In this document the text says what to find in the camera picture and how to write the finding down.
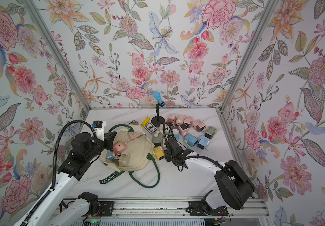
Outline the light green pencil sharpener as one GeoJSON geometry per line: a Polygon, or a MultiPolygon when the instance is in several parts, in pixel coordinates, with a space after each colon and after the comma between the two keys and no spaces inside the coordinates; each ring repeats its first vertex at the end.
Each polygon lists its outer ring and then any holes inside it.
{"type": "Polygon", "coordinates": [[[155,147],[161,146],[162,141],[163,140],[160,131],[156,131],[155,133],[153,133],[152,142],[155,145],[155,147]]]}

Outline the cream canvas tote bag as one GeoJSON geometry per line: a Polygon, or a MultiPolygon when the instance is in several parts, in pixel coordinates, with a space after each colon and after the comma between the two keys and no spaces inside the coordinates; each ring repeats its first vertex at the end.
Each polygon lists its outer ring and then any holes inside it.
{"type": "Polygon", "coordinates": [[[117,166],[114,164],[114,162],[111,162],[106,159],[107,150],[104,149],[102,151],[101,156],[99,157],[99,160],[108,168],[112,169],[114,172],[110,174],[105,179],[100,180],[99,182],[101,184],[107,184],[111,182],[112,180],[116,179],[120,175],[127,172],[130,176],[130,178],[135,181],[138,185],[140,185],[143,188],[152,189],[156,187],[161,179],[160,170],[158,168],[158,165],[156,163],[156,160],[153,157],[153,149],[155,148],[155,145],[150,140],[150,138],[147,137],[145,132],[143,131],[142,127],[139,125],[133,125],[133,124],[117,124],[113,126],[109,132],[117,132],[117,135],[114,139],[114,144],[116,144],[118,141],[128,141],[128,149],[125,150],[122,154],[129,154],[130,155],[130,161],[127,166],[117,166]],[[142,133],[143,135],[137,139],[130,140],[128,138],[127,133],[128,132],[137,132],[142,133]],[[142,182],[140,182],[138,179],[136,179],[133,175],[134,172],[140,171],[144,169],[148,163],[152,162],[154,165],[154,168],[157,172],[157,181],[153,185],[145,185],[142,182]]]}

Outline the dark blue pencil sharpener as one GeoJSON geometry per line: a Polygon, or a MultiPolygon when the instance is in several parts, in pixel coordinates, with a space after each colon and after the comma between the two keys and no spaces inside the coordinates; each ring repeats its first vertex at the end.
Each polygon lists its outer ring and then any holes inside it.
{"type": "Polygon", "coordinates": [[[207,138],[206,136],[201,136],[197,143],[197,147],[202,150],[207,150],[209,144],[210,144],[210,139],[207,138]]]}

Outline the dark green pencil sharpener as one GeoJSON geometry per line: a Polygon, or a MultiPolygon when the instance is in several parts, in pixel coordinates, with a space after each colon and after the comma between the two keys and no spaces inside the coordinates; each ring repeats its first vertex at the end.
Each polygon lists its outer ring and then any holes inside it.
{"type": "Polygon", "coordinates": [[[213,126],[208,126],[204,131],[204,136],[208,139],[212,139],[216,135],[217,131],[217,128],[213,126]]]}

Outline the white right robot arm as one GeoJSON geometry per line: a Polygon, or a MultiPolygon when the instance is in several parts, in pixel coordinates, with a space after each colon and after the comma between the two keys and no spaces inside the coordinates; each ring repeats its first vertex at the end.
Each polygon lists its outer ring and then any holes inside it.
{"type": "Polygon", "coordinates": [[[241,166],[234,160],[223,163],[183,148],[174,137],[171,126],[165,122],[162,127],[167,162],[171,162],[180,171],[193,169],[215,179],[217,188],[203,196],[200,209],[209,216],[224,206],[236,211],[243,210],[244,204],[255,191],[255,186],[241,166]]]}

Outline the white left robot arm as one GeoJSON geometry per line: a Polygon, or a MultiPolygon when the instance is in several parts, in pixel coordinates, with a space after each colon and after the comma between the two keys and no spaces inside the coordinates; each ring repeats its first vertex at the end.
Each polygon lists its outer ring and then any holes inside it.
{"type": "Polygon", "coordinates": [[[27,214],[16,226],[46,226],[64,197],[81,180],[90,166],[101,156],[103,150],[112,151],[117,132],[104,132],[106,123],[94,121],[93,125],[73,120],[67,123],[59,133],[53,155],[52,182],[27,214]],[[72,150],[61,166],[57,166],[59,144],[64,131],[72,124],[81,123],[89,127],[91,133],[77,134],[71,141],[72,150]]]}

